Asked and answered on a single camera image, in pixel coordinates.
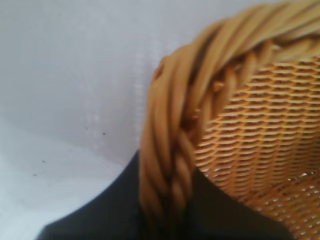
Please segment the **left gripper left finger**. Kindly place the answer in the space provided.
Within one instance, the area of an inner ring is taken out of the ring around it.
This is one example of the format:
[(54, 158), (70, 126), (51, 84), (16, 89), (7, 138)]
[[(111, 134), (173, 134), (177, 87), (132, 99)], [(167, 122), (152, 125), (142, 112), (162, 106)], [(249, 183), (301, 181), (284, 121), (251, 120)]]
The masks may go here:
[(112, 184), (84, 206), (49, 223), (39, 240), (149, 240), (139, 202), (139, 153)]

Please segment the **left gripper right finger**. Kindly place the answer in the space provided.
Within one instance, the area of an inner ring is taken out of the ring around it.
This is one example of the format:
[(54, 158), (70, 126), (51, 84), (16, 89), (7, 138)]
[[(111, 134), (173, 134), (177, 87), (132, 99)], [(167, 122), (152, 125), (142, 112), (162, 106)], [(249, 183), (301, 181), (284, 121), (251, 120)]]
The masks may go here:
[(292, 240), (282, 223), (238, 202), (196, 170), (186, 210), (186, 240)]

